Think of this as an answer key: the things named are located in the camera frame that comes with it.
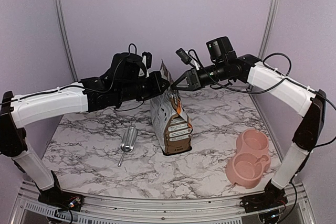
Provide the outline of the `brown white dog food bag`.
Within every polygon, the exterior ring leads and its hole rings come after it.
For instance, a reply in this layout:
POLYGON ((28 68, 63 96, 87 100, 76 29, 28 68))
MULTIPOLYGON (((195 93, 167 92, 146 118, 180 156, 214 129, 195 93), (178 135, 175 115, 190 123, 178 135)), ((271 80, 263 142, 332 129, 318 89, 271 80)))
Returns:
POLYGON ((168 87, 162 95, 150 100, 151 122, 165 156, 192 149, 191 119, 185 112, 180 94, 168 87))

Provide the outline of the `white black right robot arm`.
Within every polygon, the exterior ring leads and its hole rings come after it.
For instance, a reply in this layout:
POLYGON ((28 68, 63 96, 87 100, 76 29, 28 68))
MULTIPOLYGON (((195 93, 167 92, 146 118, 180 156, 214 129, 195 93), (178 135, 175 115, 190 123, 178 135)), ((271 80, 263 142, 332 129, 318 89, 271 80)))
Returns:
POLYGON ((195 66, 171 85, 173 90, 197 91, 214 84, 231 90, 229 84, 220 82, 239 80, 258 88, 254 94, 269 92, 302 117, 289 150, 264 191, 242 197, 240 202, 245 212, 277 207, 285 199, 285 187, 292 183, 310 154, 319 147, 317 141, 324 126, 326 105, 331 101, 323 90, 316 91, 294 81, 288 73, 281 73, 267 65, 265 60, 251 54, 237 56, 226 36, 213 39, 206 46, 212 62, 207 67, 203 66, 195 50, 180 48, 176 51, 184 64, 189 65, 194 60, 195 66))

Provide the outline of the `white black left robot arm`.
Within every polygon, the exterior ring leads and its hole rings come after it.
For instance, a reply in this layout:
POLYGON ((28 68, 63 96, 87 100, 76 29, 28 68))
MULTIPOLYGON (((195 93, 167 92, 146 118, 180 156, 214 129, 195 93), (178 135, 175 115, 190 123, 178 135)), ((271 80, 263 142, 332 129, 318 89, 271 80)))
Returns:
POLYGON ((81 194, 61 189, 27 140, 25 126, 70 113, 89 113, 123 102, 144 102, 163 94, 169 82, 159 71, 149 72, 152 55, 115 54, 110 68, 99 77, 85 78, 67 86, 27 95, 7 91, 1 102, 1 154, 10 157, 39 190, 38 200, 61 211, 80 211, 81 194))

